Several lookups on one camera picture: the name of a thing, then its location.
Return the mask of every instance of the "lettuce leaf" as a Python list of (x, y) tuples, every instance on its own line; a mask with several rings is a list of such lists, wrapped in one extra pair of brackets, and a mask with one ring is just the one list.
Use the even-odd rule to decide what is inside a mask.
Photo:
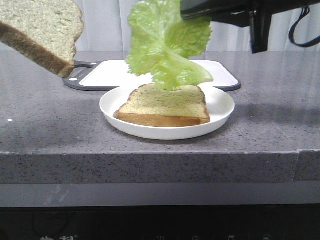
[(211, 82), (202, 66), (189, 61), (200, 55), (210, 40), (210, 18), (183, 20), (181, 0), (144, 0), (133, 6), (128, 21), (132, 30), (126, 63), (130, 73), (152, 74), (157, 87), (172, 90), (182, 85)]

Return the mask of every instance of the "white plate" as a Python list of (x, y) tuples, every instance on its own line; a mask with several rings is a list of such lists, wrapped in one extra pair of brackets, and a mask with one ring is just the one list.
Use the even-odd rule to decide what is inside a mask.
[(153, 127), (143, 126), (113, 117), (123, 104), (128, 101), (130, 93), (136, 87), (117, 87), (107, 92), (100, 100), (100, 109), (107, 121), (120, 131), (146, 139), (154, 140), (181, 140), (190, 139), (209, 134), (222, 127), (235, 109), (233, 98), (212, 85), (202, 83), (199, 85), (205, 94), (206, 107), (210, 114), (210, 122), (195, 126), (183, 127)]

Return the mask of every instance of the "bread slice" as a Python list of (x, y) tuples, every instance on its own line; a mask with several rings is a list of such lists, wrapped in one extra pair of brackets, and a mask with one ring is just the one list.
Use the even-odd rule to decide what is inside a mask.
[(0, 42), (66, 78), (84, 30), (74, 0), (0, 0)]
[(151, 127), (187, 127), (210, 122), (205, 94), (195, 85), (172, 91), (158, 89), (154, 83), (142, 85), (113, 116)]

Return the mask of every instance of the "black cable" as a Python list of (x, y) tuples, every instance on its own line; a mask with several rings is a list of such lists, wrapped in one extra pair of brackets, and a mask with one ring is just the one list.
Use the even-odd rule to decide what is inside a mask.
[(291, 43), (293, 43), (294, 45), (298, 46), (298, 47), (302, 47), (302, 48), (309, 48), (309, 47), (312, 47), (314, 45), (317, 45), (320, 43), (320, 36), (316, 37), (315, 39), (311, 40), (311, 41), (308, 41), (306, 43), (297, 43), (295, 41), (295, 37), (294, 37), (294, 34), (295, 34), (295, 29), (297, 27), (297, 25), (299, 24), (299, 22), (305, 17), (307, 16), (308, 14), (310, 13), (310, 7), (309, 6), (306, 6), (306, 7), (303, 7), (301, 9), (301, 14), (300, 14), (300, 17), (299, 19), (293, 24), (293, 26), (291, 27), (290, 31), (289, 31), (289, 40)]

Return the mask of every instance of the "white curtain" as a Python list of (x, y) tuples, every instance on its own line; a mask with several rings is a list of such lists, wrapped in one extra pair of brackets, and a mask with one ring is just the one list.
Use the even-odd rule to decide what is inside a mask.
[[(131, 31), (127, 22), (132, 5), (139, 0), (75, 0), (83, 12), (85, 29), (76, 43), (78, 51), (129, 51)], [(295, 31), (298, 43), (305, 43), (320, 35), (320, 4), (310, 6)], [(272, 17), (269, 51), (319, 51), (320, 44), (301, 48), (290, 43), (288, 32), (300, 16), (300, 9), (275, 14)], [(251, 51), (250, 29), (212, 22), (211, 40), (207, 51)], [(0, 51), (11, 48), (0, 43)]]

